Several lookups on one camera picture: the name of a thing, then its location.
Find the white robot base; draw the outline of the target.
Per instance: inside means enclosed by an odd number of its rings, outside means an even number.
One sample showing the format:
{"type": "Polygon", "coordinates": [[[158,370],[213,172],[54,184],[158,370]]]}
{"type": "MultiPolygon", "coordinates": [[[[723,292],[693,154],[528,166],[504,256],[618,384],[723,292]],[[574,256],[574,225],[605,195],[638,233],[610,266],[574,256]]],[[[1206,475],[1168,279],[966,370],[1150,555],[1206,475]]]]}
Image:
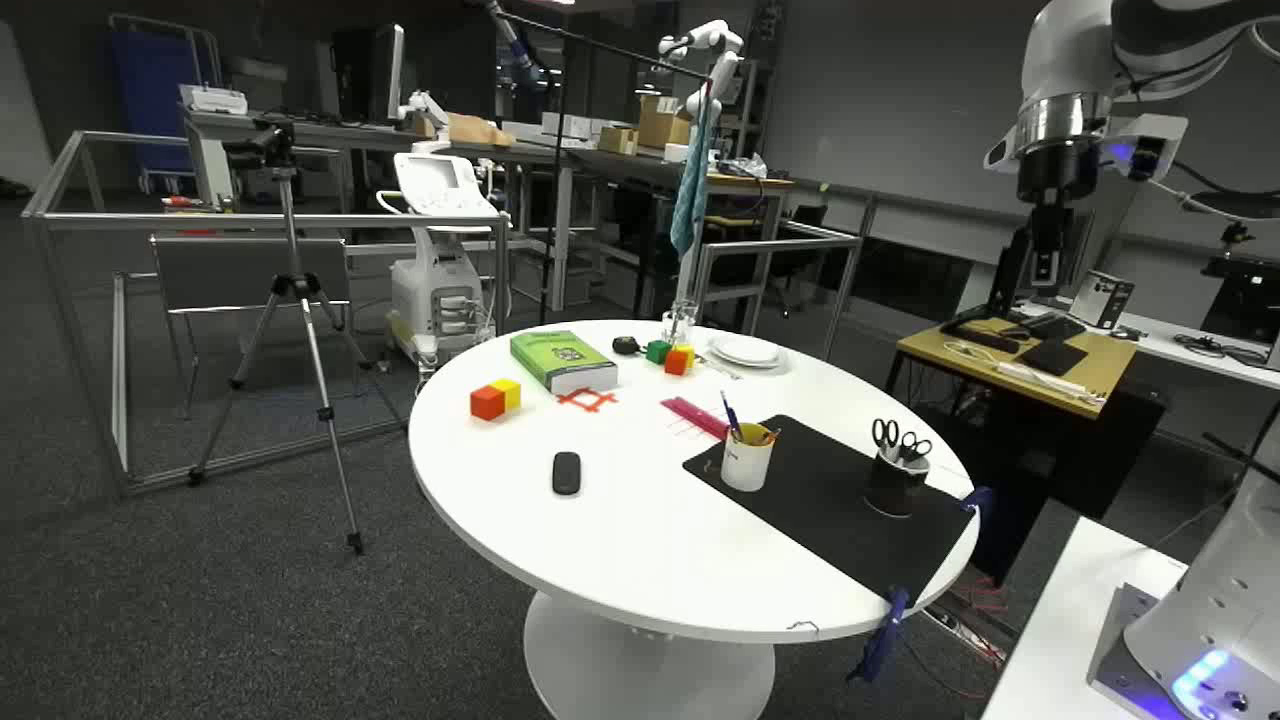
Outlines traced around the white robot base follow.
{"type": "Polygon", "coordinates": [[[1125,586],[1086,680],[1137,720],[1280,720],[1280,486],[1249,474],[1168,597],[1125,586]]]}

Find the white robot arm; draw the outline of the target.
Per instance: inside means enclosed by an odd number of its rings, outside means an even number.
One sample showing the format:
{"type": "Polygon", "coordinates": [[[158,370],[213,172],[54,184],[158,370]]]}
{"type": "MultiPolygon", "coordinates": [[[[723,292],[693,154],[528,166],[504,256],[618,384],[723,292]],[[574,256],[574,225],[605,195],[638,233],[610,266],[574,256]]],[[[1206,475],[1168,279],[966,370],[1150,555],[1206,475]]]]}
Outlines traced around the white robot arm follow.
{"type": "Polygon", "coordinates": [[[1168,177],[1189,134],[1158,115],[1211,85],[1234,46],[1280,19],[1280,0],[1046,0],[1027,28],[1013,127],[985,154],[1031,209],[1020,229],[1037,292],[1068,274],[1068,229],[1102,172],[1131,184],[1168,177]]]}

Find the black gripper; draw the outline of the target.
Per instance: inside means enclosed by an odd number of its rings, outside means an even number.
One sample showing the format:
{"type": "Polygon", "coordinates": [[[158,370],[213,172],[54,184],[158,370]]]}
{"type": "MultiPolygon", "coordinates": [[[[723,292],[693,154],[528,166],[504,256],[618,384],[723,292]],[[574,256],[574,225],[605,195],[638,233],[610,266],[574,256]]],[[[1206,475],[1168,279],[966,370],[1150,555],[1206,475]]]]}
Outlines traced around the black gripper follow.
{"type": "Polygon", "coordinates": [[[1015,195],[1031,209],[1022,225],[1031,289],[1058,283],[1070,206],[1094,190],[1094,172],[1101,148],[1082,142],[1041,143],[1020,160],[1015,195]]]}

